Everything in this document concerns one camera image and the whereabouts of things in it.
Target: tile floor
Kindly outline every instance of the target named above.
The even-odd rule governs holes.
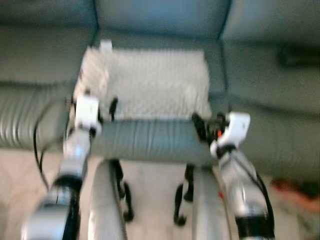
[[[61,156],[57,153],[45,156],[44,170],[51,181],[57,172]],[[20,239],[23,219],[31,213],[45,193],[34,161],[32,152],[0,150],[0,240]],[[100,161],[99,157],[89,160],[89,171],[80,202],[80,240],[87,239],[90,188]],[[125,161],[122,167],[125,179],[131,187],[135,211],[134,221],[126,226],[128,239],[191,240],[191,217],[183,228],[173,225],[174,195],[183,179],[185,166]],[[271,190],[269,195],[275,215],[276,239],[301,239],[302,227],[297,211],[283,204]],[[310,227],[316,223],[309,220],[307,224]]]

